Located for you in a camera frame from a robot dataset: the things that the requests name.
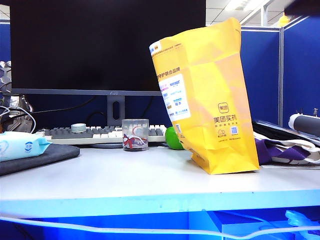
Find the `keyboard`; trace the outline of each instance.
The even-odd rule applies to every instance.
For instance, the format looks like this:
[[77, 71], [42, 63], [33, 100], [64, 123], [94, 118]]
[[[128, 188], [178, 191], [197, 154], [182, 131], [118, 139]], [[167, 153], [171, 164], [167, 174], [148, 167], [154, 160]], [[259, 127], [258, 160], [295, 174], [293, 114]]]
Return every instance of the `keyboard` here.
[[[167, 128], [164, 125], [150, 125], [148, 142], [165, 143]], [[84, 132], [72, 132], [70, 127], [55, 127], [41, 129], [36, 134], [44, 136], [48, 142], [66, 145], [88, 144], [120, 144], [123, 141], [122, 127], [120, 126], [87, 126]]]

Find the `blue and white package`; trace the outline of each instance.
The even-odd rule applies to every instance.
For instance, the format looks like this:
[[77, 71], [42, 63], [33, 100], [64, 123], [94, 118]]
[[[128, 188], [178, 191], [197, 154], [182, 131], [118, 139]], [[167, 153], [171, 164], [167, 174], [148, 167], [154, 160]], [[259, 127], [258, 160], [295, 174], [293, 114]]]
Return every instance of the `blue and white package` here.
[[0, 162], [39, 156], [50, 144], [37, 134], [18, 131], [0, 133]]

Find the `black mouse pad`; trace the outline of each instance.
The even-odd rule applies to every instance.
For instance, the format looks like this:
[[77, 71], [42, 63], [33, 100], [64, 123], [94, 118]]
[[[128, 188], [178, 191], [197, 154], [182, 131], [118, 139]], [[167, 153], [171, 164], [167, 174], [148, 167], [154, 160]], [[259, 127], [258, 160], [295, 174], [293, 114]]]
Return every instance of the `black mouse pad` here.
[[74, 158], [79, 154], [80, 148], [77, 146], [52, 143], [39, 156], [0, 162], [0, 176]]

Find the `black cable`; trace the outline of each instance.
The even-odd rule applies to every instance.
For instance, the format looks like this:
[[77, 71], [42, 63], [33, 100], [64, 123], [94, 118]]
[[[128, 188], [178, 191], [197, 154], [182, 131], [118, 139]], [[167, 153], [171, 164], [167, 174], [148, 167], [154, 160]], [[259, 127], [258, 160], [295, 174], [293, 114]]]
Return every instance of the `black cable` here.
[[3, 84], [2, 86], [0, 86], [0, 93], [2, 93], [2, 88], [3, 88], [3, 87], [8, 86], [8, 85], [10, 85], [11, 83], [12, 83], [12, 82], [9, 81], [9, 82]]
[[[51, 112], [59, 112], [59, 111], [68, 111], [68, 110], [72, 110], [72, 109], [77, 109], [77, 108], [80, 108], [88, 103], [90, 103], [92, 100], [94, 100], [97, 96], [93, 96], [92, 98], [90, 98], [88, 101], [84, 102], [84, 103], [81, 103], [80, 105], [77, 105], [77, 106], [72, 106], [72, 107], [68, 107], [68, 108], [62, 108], [62, 109], [53, 109], [53, 110], [44, 110], [44, 111], [34, 111], [34, 112], [28, 112], [30, 115], [35, 115], [35, 114], [42, 114], [42, 113], [51, 113]], [[7, 121], [10, 121], [10, 120], [13, 120], [13, 119], [16, 119], [16, 118], [20, 118], [20, 117], [23, 117], [23, 116], [26, 116], [27, 114], [26, 113], [23, 113], [23, 114], [19, 114], [17, 116], [13, 116], [13, 117], [10, 117], [4, 121], [2, 121], [1, 123], [6, 123]]]
[[90, 120], [90, 118], [92, 118], [92, 116], [93, 115], [95, 115], [95, 114], [100, 114], [100, 115], [102, 115], [102, 116], [104, 116], [104, 118], [105, 118], [105, 122], [107, 123], [107, 115], [105, 115], [102, 111], [94, 111], [93, 113], [91, 113], [87, 118], [86, 118], [86, 120], [85, 120], [85, 124], [88, 126], [89, 125], [89, 120]]
[[144, 109], [142, 115], [140, 116], [140, 119], [142, 119], [142, 118], [145, 116], [146, 112], [147, 112], [147, 111], [149, 110], [149, 108], [151, 107], [151, 104], [152, 104], [152, 101], [153, 101], [153, 100], [154, 100], [154, 96], [151, 96], [148, 105], [146, 106], [146, 108]]
[[26, 240], [27, 237], [31, 240], [35, 240], [22, 226], [20, 226], [19, 224], [13, 223], [13, 226], [15, 227], [15, 229], [17, 229], [23, 236], [24, 239]]

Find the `ceiling light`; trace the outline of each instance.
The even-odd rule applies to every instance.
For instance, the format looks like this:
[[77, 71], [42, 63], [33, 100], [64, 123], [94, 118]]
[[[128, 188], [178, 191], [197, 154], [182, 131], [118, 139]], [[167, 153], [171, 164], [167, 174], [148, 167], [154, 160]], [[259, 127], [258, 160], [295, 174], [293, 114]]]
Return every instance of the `ceiling light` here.
[[252, 11], [261, 5], [265, 0], [231, 0], [225, 10], [244, 10]]
[[248, 10], [255, 10], [258, 7], [262, 7], [262, 3], [264, 2], [264, 0], [250, 0], [248, 1], [247, 5], [244, 7], [243, 10], [248, 11]]

